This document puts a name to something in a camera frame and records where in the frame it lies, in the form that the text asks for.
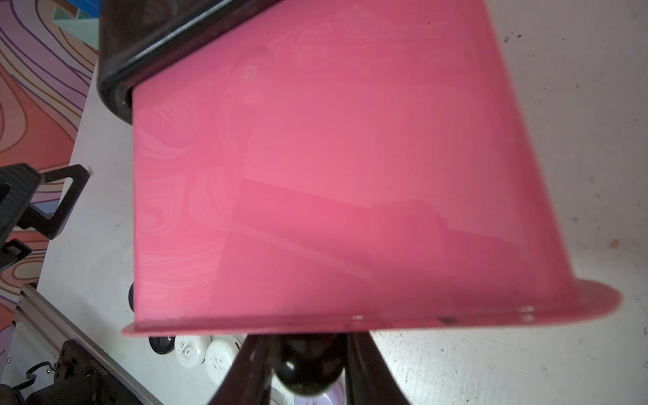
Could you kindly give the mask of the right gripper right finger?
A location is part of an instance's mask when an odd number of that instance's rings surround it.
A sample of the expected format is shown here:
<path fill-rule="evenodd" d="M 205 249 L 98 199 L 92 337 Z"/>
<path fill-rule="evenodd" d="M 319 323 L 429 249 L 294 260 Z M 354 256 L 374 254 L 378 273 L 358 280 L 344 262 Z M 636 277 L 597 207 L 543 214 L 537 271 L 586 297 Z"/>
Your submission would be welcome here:
<path fill-rule="evenodd" d="M 368 332 L 346 335 L 345 382 L 348 404 L 410 405 Z"/>

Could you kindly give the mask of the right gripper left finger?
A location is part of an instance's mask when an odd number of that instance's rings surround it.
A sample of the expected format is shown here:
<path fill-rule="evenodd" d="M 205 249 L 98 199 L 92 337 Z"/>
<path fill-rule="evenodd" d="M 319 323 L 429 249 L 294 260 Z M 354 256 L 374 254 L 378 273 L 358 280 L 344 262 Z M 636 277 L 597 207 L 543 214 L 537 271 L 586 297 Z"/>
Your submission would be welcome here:
<path fill-rule="evenodd" d="M 270 404 L 273 369 L 277 361 L 276 336 L 248 335 L 209 404 Z"/>

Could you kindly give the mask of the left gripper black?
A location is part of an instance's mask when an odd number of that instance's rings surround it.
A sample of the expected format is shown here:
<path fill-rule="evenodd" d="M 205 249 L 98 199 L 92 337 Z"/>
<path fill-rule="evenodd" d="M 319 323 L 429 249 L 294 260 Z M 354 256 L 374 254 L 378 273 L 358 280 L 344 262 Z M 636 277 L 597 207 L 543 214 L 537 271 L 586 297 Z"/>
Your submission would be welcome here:
<path fill-rule="evenodd" d="M 7 165 L 1 168 L 1 270 L 30 255 L 30 249 L 23 242 L 9 240 L 15 226 L 22 230 L 34 229 L 49 240 L 61 234 L 80 194 L 84 190 L 90 173 L 82 165 L 70 165 L 51 170 L 43 175 L 27 164 Z M 42 184 L 71 180 L 66 192 L 58 200 L 49 199 L 30 202 L 37 188 Z"/>

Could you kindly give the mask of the black drawer cabinet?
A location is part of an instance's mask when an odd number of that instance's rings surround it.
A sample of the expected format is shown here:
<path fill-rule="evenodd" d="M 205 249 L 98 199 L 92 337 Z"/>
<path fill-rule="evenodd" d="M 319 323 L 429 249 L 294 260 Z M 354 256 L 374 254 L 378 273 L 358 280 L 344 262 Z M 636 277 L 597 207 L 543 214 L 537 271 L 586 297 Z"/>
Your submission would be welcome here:
<path fill-rule="evenodd" d="M 104 105 L 133 122 L 136 86 L 275 5 L 273 0 L 101 3 L 97 89 Z"/>

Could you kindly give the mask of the pink top drawer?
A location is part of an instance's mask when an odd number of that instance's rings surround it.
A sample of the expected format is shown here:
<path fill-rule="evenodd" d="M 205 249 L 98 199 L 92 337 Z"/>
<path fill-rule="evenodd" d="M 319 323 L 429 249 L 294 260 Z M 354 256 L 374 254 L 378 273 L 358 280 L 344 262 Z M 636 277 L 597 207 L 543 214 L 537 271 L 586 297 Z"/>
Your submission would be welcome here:
<path fill-rule="evenodd" d="M 133 90 L 128 336 L 274 335 L 324 392 L 346 335 L 581 322 L 481 1 L 282 1 Z"/>

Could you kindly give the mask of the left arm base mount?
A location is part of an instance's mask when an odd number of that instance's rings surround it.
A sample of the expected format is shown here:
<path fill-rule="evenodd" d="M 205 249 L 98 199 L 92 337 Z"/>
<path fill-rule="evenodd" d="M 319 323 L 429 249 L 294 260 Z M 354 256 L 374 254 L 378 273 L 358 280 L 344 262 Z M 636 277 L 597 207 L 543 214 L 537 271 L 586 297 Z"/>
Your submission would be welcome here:
<path fill-rule="evenodd" d="M 2 404 L 140 404 L 132 391 L 74 340 L 1 384 Z"/>

